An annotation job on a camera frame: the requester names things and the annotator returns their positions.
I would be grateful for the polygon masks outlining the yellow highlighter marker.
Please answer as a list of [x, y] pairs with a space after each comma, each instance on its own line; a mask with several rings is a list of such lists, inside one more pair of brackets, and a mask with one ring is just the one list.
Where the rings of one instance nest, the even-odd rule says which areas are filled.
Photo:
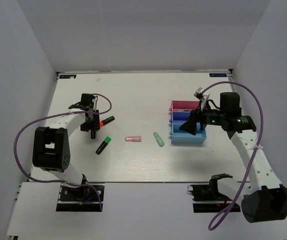
[[97, 134], [97, 131], [94, 130], [94, 129], [92, 129], [92, 130], [90, 131], [90, 138], [91, 138], [91, 139], [95, 139], [95, 138], [96, 138], [96, 134]]

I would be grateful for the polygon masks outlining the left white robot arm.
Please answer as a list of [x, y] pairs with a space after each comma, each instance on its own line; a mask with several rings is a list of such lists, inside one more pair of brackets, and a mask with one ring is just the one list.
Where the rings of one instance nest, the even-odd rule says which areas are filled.
[[67, 115], [46, 127], [38, 127], [34, 134], [32, 163], [36, 168], [49, 172], [66, 184], [72, 184], [72, 194], [79, 200], [89, 195], [86, 177], [71, 163], [69, 137], [80, 129], [95, 139], [100, 129], [97, 109], [98, 98], [83, 93], [79, 102], [71, 105]]

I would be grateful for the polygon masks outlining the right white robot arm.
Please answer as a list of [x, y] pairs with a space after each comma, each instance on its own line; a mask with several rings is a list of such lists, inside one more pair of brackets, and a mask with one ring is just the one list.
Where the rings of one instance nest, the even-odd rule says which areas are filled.
[[240, 96], [236, 92], [222, 92], [220, 106], [211, 108], [208, 95], [196, 92], [199, 105], [192, 110], [179, 130], [196, 135], [206, 126], [220, 126], [236, 147], [246, 167], [250, 188], [236, 182], [229, 174], [213, 175], [209, 193], [214, 199], [224, 196], [240, 207], [249, 223], [284, 220], [287, 217], [287, 187], [272, 170], [262, 146], [258, 143], [257, 127], [252, 118], [242, 115]]

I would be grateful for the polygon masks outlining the light blue storage bin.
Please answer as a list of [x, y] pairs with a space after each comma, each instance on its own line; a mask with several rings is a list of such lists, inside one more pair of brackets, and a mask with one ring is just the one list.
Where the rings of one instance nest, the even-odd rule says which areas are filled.
[[196, 135], [192, 135], [185, 131], [179, 130], [183, 121], [177, 121], [170, 124], [169, 132], [170, 140], [173, 145], [202, 145], [207, 138], [206, 131], [200, 131]]

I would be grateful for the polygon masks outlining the dark blue storage bin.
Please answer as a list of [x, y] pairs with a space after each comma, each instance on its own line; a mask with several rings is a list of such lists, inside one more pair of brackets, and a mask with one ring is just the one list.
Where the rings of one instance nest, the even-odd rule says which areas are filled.
[[174, 123], [174, 122], [186, 122], [187, 119], [190, 116], [189, 111], [172, 111], [170, 113], [170, 120], [169, 123]]

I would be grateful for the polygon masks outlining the orange highlighter marker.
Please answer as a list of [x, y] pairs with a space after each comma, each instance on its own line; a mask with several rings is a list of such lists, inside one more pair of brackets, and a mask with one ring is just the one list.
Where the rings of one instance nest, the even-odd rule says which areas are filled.
[[106, 119], [103, 119], [103, 120], [100, 122], [99, 126], [100, 126], [100, 128], [102, 128], [103, 126], [105, 126], [105, 125], [111, 123], [111, 122], [114, 121], [114, 120], [115, 120], [115, 117], [114, 117], [114, 116], [110, 116], [110, 117], [108, 117], [108, 118], [106, 118]]

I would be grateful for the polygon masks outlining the green highlighter marker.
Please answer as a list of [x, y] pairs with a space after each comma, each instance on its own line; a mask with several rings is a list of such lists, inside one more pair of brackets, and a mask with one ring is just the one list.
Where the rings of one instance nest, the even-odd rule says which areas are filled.
[[108, 144], [111, 142], [111, 137], [107, 136], [103, 142], [100, 144], [100, 146], [97, 148], [97, 150], [95, 151], [95, 153], [97, 155], [100, 155], [102, 153], [102, 151], [108, 146]]

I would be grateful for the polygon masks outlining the pink storage bin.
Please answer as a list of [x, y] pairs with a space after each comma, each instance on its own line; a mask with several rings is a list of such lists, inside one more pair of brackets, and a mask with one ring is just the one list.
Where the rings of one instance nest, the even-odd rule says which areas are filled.
[[170, 112], [190, 112], [199, 106], [199, 101], [190, 100], [172, 100], [170, 104]]

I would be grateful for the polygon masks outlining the green correction tape case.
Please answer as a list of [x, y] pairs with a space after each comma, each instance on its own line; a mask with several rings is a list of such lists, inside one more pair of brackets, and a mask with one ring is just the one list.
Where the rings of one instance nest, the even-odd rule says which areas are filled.
[[160, 137], [160, 135], [157, 133], [157, 132], [154, 132], [153, 133], [153, 136], [157, 142], [157, 144], [160, 146], [160, 147], [163, 147], [165, 145], [163, 139]]

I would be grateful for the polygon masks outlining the pink correction tape case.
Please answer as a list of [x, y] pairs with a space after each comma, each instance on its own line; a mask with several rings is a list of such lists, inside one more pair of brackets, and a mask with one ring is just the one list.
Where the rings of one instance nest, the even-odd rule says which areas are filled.
[[142, 137], [141, 136], [126, 136], [125, 141], [126, 142], [141, 142]]

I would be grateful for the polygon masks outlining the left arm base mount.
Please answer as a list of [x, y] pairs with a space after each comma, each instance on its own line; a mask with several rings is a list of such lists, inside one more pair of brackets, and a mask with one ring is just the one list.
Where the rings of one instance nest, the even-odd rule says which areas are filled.
[[91, 188], [60, 187], [57, 212], [101, 212], [98, 196]]

